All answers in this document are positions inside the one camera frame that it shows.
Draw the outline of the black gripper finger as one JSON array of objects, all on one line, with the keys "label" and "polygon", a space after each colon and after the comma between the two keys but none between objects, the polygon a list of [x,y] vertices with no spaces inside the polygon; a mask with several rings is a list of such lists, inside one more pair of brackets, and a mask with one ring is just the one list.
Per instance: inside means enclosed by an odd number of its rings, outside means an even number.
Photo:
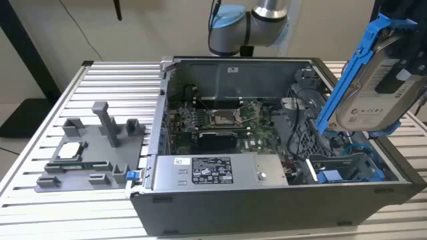
[{"label": "black gripper finger", "polygon": [[406,83],[411,77],[411,73],[406,69],[408,61],[402,59],[391,68],[386,77],[382,79],[375,87],[375,91],[379,94],[392,94]]}]

